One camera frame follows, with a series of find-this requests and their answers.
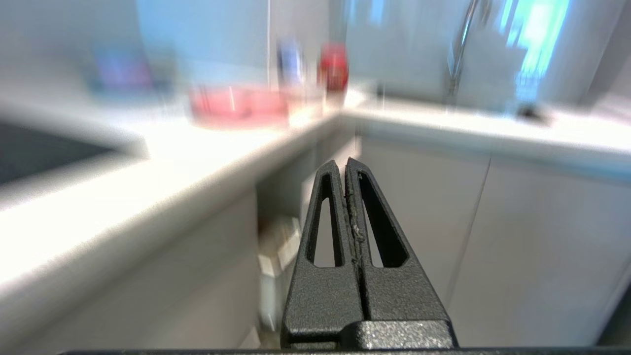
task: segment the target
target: red container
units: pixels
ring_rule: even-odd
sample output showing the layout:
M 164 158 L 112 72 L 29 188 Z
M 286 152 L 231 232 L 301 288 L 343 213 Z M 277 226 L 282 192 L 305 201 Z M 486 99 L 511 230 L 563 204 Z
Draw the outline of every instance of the red container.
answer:
M 260 128 L 287 123 L 285 96 L 265 88 L 206 88 L 190 92 L 196 121 L 210 128 Z
M 343 44 L 329 44 L 322 48 L 318 67 L 318 82 L 328 92 L 345 91 L 348 85 L 348 59 Z

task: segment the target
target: chrome faucet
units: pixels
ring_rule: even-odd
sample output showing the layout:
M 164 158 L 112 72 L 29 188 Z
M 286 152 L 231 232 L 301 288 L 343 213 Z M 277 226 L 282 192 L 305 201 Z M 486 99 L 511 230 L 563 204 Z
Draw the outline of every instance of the chrome faucet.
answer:
M 488 17 L 491 13 L 491 0 L 471 0 L 469 3 L 469 8 L 464 16 L 463 24 L 460 27 L 460 31 L 458 32 L 458 42 L 457 48 L 454 50 L 454 58 L 453 63 L 448 63 L 449 68 L 449 88 L 448 94 L 450 96 L 454 96 L 458 91 L 458 87 L 460 86 L 460 77 L 463 73 L 463 57 L 464 57 L 464 48 L 466 47 L 467 40 L 469 37 L 469 31 L 471 30 L 471 22 L 473 21 L 473 17 L 478 9 L 478 5 L 480 3 L 484 3 L 483 12 L 482 12 L 482 25 L 486 25 L 488 22 Z

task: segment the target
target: white countertop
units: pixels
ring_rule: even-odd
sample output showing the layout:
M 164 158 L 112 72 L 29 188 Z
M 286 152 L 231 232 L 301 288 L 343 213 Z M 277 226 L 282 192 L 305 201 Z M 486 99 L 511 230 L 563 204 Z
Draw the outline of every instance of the white countertop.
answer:
M 167 243 L 187 221 L 253 186 L 335 129 L 343 116 L 374 129 L 402 127 L 419 139 L 462 144 L 466 137 L 494 152 L 587 157 L 631 171 L 629 126 L 560 111 L 549 127 L 536 126 L 378 102 L 370 83 L 357 83 L 344 107 L 316 102 L 296 110 L 288 126 L 218 131 L 192 124 L 185 97 L 114 107 L 95 102 L 63 69 L 32 73 L 29 80 L 0 72 L 0 110 L 18 114 L 25 124 L 96 141 L 137 135 L 145 146 L 133 149 L 146 157 L 99 162 L 99 174 L 75 177 L 72 184 L 41 181 L 0 190 L 0 344 L 29 333 Z M 21 189 L 20 198 L 14 188 Z

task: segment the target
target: black cooktop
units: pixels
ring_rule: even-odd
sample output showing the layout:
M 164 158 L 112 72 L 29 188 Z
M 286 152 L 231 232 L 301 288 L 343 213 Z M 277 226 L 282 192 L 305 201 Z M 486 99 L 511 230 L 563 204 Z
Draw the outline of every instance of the black cooktop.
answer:
M 0 185 L 110 152 L 115 150 L 0 123 Z

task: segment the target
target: white wall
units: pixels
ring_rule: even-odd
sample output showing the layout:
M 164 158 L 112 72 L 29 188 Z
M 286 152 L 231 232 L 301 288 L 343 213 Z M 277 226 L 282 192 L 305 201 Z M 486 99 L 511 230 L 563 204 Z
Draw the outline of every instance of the white wall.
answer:
M 130 0 L 3 0 L 0 57 L 68 56 L 94 44 L 138 44 Z
M 631 1 L 622 9 L 611 40 L 604 51 L 590 92 L 613 93 L 631 99 Z
M 333 42 L 346 42 L 345 1 L 329 0 L 329 37 Z
M 263 68 L 267 1 L 137 0 L 148 47 L 170 47 L 182 57 Z
M 537 8 L 544 12 L 546 4 L 562 3 L 542 2 Z M 447 88 L 450 47 L 457 40 L 469 0 L 348 0 L 348 4 L 346 44 L 351 72 L 441 101 Z M 545 16 L 533 12 L 528 17 L 528 6 L 515 4 L 529 3 L 492 1 L 486 26 L 481 24 L 482 8 L 478 8 L 464 54 L 458 103 L 490 109 L 500 109 L 513 98 L 576 103 L 589 88 L 624 1 L 569 0 L 566 12 L 548 13 L 551 18 L 563 14 L 564 20 L 538 89 L 531 81 L 517 82 L 528 51 L 525 43 L 513 44 L 510 39 L 511 32 L 527 33 L 524 38 L 528 38 L 536 37 L 536 31 L 520 29 L 520 20 L 508 20 L 506 29 L 499 24 L 504 9 L 511 6 L 512 13 L 522 14 L 531 28 L 541 28 L 533 21 L 543 21 Z M 534 98 L 528 97 L 528 89 L 534 91 Z
M 329 42 L 330 0 L 271 0 L 269 16 L 270 69 L 278 58 L 278 40 L 294 38 L 304 51 L 307 69 L 314 75 L 322 45 Z

